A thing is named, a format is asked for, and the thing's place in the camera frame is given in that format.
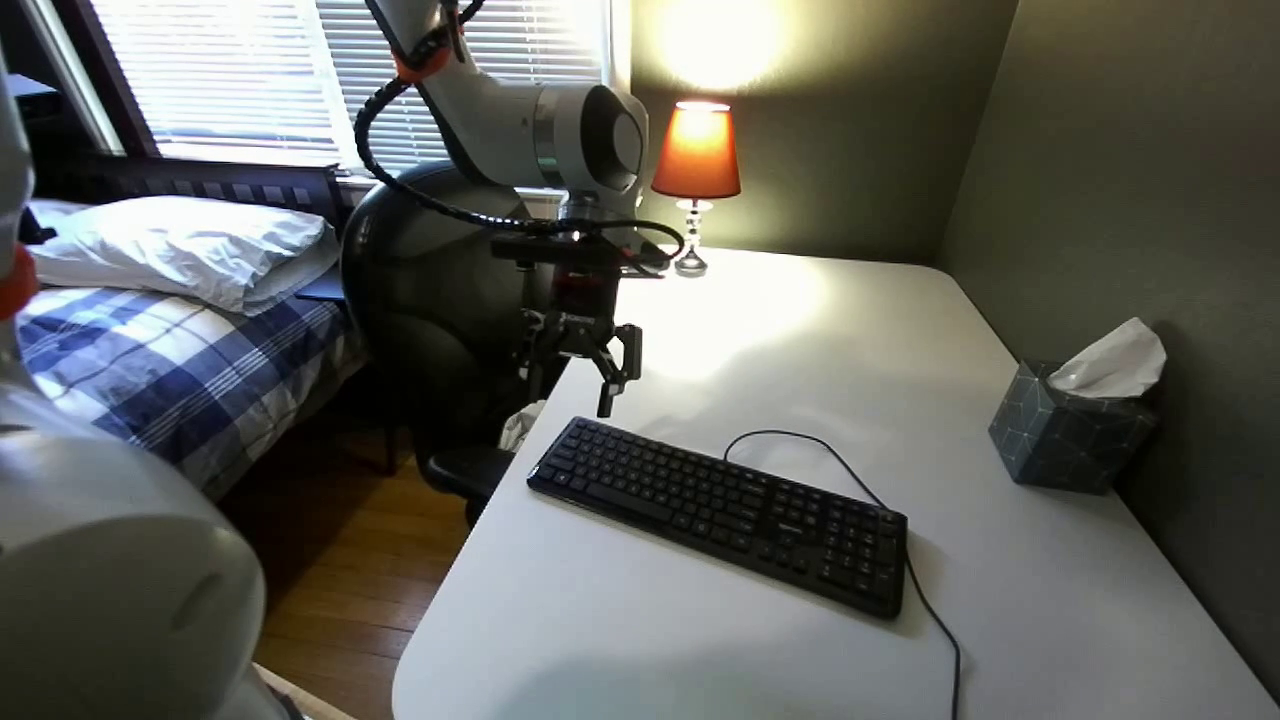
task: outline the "keyboard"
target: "keyboard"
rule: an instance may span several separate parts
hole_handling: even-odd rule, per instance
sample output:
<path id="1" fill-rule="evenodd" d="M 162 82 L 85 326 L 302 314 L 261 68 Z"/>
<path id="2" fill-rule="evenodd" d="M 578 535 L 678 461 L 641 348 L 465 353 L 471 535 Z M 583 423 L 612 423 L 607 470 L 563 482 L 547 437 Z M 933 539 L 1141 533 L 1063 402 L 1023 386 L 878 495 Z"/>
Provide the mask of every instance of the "keyboard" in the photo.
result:
<path id="1" fill-rule="evenodd" d="M 910 517 L 869 501 L 583 416 L 554 440 L 527 488 L 869 616 L 891 618 L 904 599 Z"/>

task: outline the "gray wall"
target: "gray wall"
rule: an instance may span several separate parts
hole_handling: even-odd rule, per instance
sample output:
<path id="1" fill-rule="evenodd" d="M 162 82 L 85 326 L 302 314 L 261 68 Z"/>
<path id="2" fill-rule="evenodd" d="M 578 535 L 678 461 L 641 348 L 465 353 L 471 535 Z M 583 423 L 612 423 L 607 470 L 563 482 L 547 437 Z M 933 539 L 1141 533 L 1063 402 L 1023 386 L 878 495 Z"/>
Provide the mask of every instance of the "gray wall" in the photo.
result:
<path id="1" fill-rule="evenodd" d="M 1017 0 L 636 0 L 636 94 L 658 141 L 678 94 L 706 94 L 667 62 L 678 4 L 723 8 L 708 31 L 772 22 L 758 41 L 772 68 L 734 91 L 743 192 L 712 208 L 708 245 L 937 257 Z M 686 219 L 667 197 L 646 216 Z"/>
<path id="2" fill-rule="evenodd" d="M 1034 363 L 1163 331 L 1126 501 L 1280 696 L 1280 4 L 1021 0 L 944 265 Z"/>

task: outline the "window blinds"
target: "window blinds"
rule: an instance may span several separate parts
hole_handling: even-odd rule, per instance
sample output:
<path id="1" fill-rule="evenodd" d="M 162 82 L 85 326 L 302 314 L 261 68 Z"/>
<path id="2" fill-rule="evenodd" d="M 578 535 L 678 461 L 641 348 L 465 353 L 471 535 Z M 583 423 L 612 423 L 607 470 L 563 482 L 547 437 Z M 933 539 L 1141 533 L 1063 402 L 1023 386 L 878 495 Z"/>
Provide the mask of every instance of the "window blinds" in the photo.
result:
<path id="1" fill-rule="evenodd" d="M 488 0 L 471 59 L 500 82 L 616 76 L 616 0 Z M 364 0 L 93 0 L 164 154 L 360 167 L 353 115 L 394 51 Z M 445 154 L 405 91 L 372 131 L 385 167 Z"/>

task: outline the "plaid bedding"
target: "plaid bedding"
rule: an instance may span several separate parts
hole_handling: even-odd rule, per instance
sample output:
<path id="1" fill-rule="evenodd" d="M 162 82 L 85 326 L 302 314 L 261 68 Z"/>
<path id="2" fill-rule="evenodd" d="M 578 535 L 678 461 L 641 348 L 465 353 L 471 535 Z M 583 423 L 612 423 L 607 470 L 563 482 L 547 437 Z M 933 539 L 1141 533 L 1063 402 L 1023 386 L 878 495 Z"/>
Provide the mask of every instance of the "plaid bedding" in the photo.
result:
<path id="1" fill-rule="evenodd" d="M 62 412 L 164 456 L 212 501 L 349 358 L 349 326 L 329 300 L 225 314 L 118 286 L 45 286 L 17 323 L 25 363 Z"/>

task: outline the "desk surface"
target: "desk surface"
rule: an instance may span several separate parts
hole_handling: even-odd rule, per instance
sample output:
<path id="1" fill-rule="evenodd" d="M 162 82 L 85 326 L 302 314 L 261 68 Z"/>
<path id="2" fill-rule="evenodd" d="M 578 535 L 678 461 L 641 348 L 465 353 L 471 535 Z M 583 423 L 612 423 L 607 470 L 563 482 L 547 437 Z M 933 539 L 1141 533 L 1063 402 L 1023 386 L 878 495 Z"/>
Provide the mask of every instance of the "desk surface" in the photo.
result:
<path id="1" fill-rule="evenodd" d="M 627 281 L 616 320 L 646 326 L 646 380 L 612 423 L 712 456 L 816 433 L 910 517 L 963 716 L 1280 716 L 1117 495 L 1009 481 L 988 418 L 1017 363 L 949 277 L 712 252 L 706 281 Z M 914 589 L 885 623 L 533 495 L 595 386 L 563 370 L 400 655 L 397 716 L 949 716 L 952 652 Z M 734 461 L 859 495 L 801 440 Z"/>

